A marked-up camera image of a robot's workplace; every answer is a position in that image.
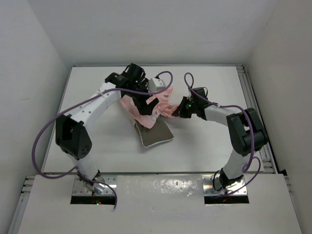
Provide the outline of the grey orange dotted pillow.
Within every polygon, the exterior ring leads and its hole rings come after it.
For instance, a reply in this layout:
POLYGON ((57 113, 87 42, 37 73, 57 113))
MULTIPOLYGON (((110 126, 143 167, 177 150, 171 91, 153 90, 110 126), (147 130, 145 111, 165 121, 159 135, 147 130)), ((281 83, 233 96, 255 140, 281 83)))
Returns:
POLYGON ((151 129, 144 127, 138 121, 135 121, 135 128, 140 137, 141 144, 145 148, 171 141, 174 138, 173 133, 161 118, 156 120, 151 129))

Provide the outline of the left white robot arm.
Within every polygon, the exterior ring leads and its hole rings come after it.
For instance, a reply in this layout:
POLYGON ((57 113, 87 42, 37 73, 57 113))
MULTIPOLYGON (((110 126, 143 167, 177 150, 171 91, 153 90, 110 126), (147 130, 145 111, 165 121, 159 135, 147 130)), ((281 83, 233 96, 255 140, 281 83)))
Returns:
POLYGON ((56 119, 56 145, 70 157, 79 179, 93 193, 101 194, 107 186, 89 156, 92 141, 88 131, 112 104, 124 96, 133 99, 141 115, 151 116, 159 99, 155 98, 151 103, 146 101, 163 91, 166 85, 159 77, 148 79, 145 75, 144 69, 133 63, 121 74, 111 73, 90 99, 77 106, 75 114, 65 111, 56 119))

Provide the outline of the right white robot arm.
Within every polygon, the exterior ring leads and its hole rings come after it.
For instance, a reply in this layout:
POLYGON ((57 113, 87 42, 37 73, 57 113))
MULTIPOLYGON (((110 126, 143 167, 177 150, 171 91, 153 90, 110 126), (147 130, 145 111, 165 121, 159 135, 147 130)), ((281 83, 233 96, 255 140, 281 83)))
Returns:
POLYGON ((254 108, 243 109, 236 105, 222 106, 210 102, 203 87, 195 88, 188 97, 183 97, 172 115, 180 118, 197 115, 203 120, 228 128, 233 150, 228 162, 219 171, 219 190, 239 181, 249 169, 255 152, 260 151, 269 141, 267 131, 254 108))

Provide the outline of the white front cover board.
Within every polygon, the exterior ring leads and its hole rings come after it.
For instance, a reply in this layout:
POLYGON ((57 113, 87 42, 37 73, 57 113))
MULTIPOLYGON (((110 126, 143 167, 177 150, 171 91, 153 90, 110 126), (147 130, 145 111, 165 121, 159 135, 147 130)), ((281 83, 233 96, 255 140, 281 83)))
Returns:
POLYGON ((282 175, 261 174, 247 186, 249 203, 204 203, 202 178, 117 178, 117 205, 78 205, 74 176, 36 176, 21 234, 298 234, 301 232, 282 175))

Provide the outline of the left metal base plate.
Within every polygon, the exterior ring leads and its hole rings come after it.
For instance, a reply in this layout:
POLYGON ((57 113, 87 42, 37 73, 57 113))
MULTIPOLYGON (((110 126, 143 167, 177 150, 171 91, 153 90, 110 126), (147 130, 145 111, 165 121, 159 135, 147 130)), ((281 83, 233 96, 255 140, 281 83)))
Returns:
MULTIPOLYGON (((117 177, 116 176, 104 176, 102 175, 102 181, 108 184, 112 189, 117 188, 117 177)), ((88 185, 79 176, 75 177, 72 195, 73 196, 109 196, 114 195, 113 191, 103 183, 95 183, 94 185, 88 185)))

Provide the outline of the left aluminium frame rail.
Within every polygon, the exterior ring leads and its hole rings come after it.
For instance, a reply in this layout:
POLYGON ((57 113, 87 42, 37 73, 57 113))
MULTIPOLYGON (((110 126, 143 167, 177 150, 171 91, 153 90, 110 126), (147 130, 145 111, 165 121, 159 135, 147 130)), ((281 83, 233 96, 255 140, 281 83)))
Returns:
POLYGON ((27 176, 24 180, 19 200, 11 220, 11 224, 8 230, 8 234, 17 234, 20 229, 22 218, 29 200, 29 196, 33 187, 35 176, 27 176))

